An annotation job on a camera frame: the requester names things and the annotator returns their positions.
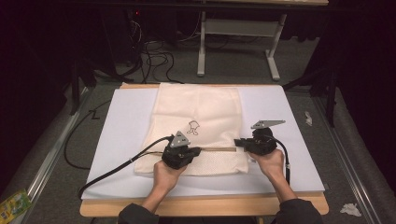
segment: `person's left hand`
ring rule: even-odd
[[[166,165],[164,161],[158,161],[154,165],[154,186],[153,189],[168,193],[177,184],[181,173],[187,169],[187,165],[175,170]]]

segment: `black jacket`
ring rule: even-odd
[[[320,213],[309,201],[292,199],[280,204],[276,213],[277,224],[320,224],[323,223]],[[119,224],[157,224],[159,216],[150,213],[146,208],[131,203],[119,214]]]

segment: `table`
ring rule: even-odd
[[[158,85],[123,85],[120,90],[115,91],[88,181],[123,163],[127,160],[125,157],[133,156],[129,155],[131,151],[138,151],[149,128],[150,113],[148,112],[152,107],[145,105],[153,104],[156,87]],[[247,113],[243,112],[241,137],[251,136],[249,127],[257,121],[255,114],[260,116],[263,110],[266,111],[265,119],[284,119],[286,121],[284,126],[274,126],[272,130],[287,147],[293,146],[288,150],[291,186],[299,197],[311,201],[322,215],[328,213],[329,206],[323,195],[323,185],[282,88],[276,85],[236,88],[240,91],[242,107],[246,111],[255,111],[249,113],[248,117]],[[262,104],[246,100],[252,94],[263,95],[264,97],[260,97]],[[133,138],[125,138],[123,133]],[[285,137],[283,133],[293,134]],[[80,213],[85,217],[116,217],[127,204],[141,203],[149,194],[151,186],[152,176],[135,175],[133,166],[129,166],[86,189],[82,197]],[[274,189],[262,176],[257,164],[253,163],[249,165],[248,174],[182,176],[156,213],[163,217],[267,216],[274,215],[278,211],[278,205]]]
[[[305,1],[284,1],[284,0],[218,0],[217,2],[239,2],[256,4],[279,4],[279,5],[304,5],[304,6],[327,6],[327,0],[305,0]],[[207,19],[203,11],[201,14],[201,42],[198,54],[198,77],[205,75],[205,35],[250,35],[272,37],[272,45],[265,50],[265,57],[270,68],[274,81],[280,80],[280,75],[276,68],[274,54],[280,35],[285,25],[287,14],[282,14],[278,21],[238,21]]]

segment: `cream towel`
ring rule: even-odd
[[[181,131],[189,147],[235,147],[242,124],[237,88],[193,84],[161,84],[152,111],[148,135],[142,148]],[[149,151],[161,151],[162,141]],[[136,161],[136,173],[151,173],[161,156],[147,155]],[[183,175],[225,175],[248,172],[248,154],[236,151],[205,151],[195,157]]]

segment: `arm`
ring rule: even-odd
[[[142,202],[141,206],[131,203],[126,206],[119,214],[118,223],[120,224],[156,224],[159,217],[155,211],[161,201],[171,191],[187,166],[179,170],[168,167],[165,162],[159,161],[154,165],[154,183],[148,197]]]
[[[259,156],[249,153],[260,165],[262,173],[274,186],[280,202],[280,211],[276,214],[277,224],[319,224],[323,223],[320,213],[311,202],[297,198],[283,174],[284,156],[281,150],[275,149],[270,154]]]

